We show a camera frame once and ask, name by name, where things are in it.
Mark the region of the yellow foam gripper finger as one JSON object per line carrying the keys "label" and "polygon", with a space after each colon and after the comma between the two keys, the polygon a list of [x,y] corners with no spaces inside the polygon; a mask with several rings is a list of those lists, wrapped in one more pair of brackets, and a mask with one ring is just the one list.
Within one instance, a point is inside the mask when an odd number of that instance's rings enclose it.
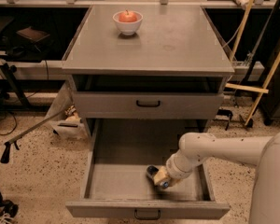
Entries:
{"label": "yellow foam gripper finger", "polygon": [[156,186],[168,186],[170,182],[170,176],[164,166],[153,176],[153,182]]}

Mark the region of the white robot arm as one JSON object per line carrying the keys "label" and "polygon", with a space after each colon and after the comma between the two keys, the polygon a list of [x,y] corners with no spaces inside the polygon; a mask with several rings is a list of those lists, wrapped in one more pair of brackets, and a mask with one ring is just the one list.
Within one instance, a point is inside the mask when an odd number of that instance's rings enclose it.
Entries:
{"label": "white robot arm", "polygon": [[178,151],[152,176],[153,183],[171,187],[211,157],[254,166],[249,224],[280,224],[280,133],[235,138],[185,133],[179,139]]}

